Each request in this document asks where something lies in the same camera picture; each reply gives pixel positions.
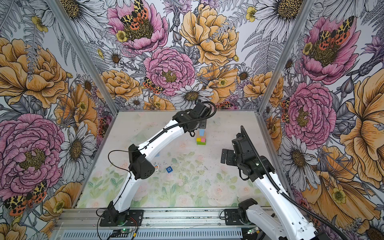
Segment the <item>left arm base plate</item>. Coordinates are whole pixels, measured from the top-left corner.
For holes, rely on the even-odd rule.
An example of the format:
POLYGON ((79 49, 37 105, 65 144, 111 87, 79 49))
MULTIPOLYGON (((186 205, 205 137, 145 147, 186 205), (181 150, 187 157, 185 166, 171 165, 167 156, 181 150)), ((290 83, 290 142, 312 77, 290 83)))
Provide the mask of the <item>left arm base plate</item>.
POLYGON ((106 210, 102 214, 101 227, 139 227, 142 225, 144 210, 127 210, 119 213, 106 210))

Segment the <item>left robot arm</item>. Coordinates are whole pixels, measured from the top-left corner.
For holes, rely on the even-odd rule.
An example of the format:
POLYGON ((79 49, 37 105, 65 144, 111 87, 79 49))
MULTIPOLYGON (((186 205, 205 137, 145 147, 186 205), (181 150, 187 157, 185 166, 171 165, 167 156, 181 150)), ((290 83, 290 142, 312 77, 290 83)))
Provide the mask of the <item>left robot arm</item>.
POLYGON ((129 154, 128 176, 123 183, 117 197, 112 200, 103 215, 108 222, 116 225, 123 224, 128 219, 131 202, 142 181, 155 172, 152 160, 168 144, 178 137, 189 133, 195 136, 197 129, 203 129, 206 120, 213 117, 217 107, 210 101, 196 101, 193 109, 177 112, 172 119, 158 133, 149 140, 136 146, 132 144, 127 151, 129 154))

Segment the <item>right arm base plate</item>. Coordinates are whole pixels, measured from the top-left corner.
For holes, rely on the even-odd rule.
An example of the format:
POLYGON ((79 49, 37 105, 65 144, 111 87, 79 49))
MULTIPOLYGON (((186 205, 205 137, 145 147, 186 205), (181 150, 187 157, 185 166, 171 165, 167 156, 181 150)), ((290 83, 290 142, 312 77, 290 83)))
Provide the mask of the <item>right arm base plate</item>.
POLYGON ((242 208, 224 209, 224 221, 226 226, 245 226, 250 224, 246 211, 242 208))

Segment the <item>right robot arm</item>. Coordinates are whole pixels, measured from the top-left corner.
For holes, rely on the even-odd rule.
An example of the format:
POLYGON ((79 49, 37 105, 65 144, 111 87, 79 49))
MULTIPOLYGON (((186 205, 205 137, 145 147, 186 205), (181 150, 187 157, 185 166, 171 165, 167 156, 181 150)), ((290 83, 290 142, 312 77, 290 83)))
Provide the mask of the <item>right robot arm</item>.
POLYGON ((221 163, 235 166, 242 180, 250 180, 265 196, 274 211, 266 213, 259 203, 249 198, 239 203, 237 216, 226 217, 243 225, 255 225, 272 240, 327 240, 327 234, 316 230, 314 223, 281 186, 269 160, 260 156, 245 131, 232 141, 233 150, 222 150, 221 163))

